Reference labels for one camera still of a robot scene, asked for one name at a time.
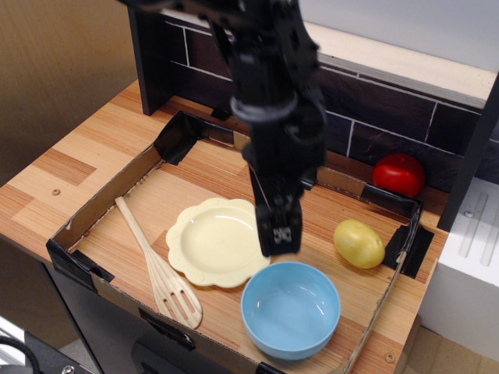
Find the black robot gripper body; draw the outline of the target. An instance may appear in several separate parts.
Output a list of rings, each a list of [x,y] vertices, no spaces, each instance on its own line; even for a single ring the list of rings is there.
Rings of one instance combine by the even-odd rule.
[[[294,93],[277,104],[233,96],[231,109],[249,126],[243,157],[250,166],[257,217],[283,218],[299,209],[302,177],[326,158],[322,93]]]

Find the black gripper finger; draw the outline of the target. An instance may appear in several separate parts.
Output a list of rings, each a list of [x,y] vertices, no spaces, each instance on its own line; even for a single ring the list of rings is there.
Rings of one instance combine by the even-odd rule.
[[[256,206],[256,219],[262,254],[264,256],[277,255],[280,245],[274,236],[275,216],[267,207]]]
[[[303,217],[299,204],[277,210],[272,228],[273,255],[297,253],[301,246],[302,231]]]

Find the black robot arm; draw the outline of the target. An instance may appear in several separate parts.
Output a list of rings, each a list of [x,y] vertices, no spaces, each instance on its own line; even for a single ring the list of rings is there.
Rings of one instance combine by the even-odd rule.
[[[173,94],[159,13],[174,9],[208,22],[228,66],[233,115],[249,127],[243,158],[250,169],[264,256],[295,253],[303,230],[305,177],[326,159],[326,115],[318,69],[296,1],[129,1],[129,21],[143,111],[154,113]]]

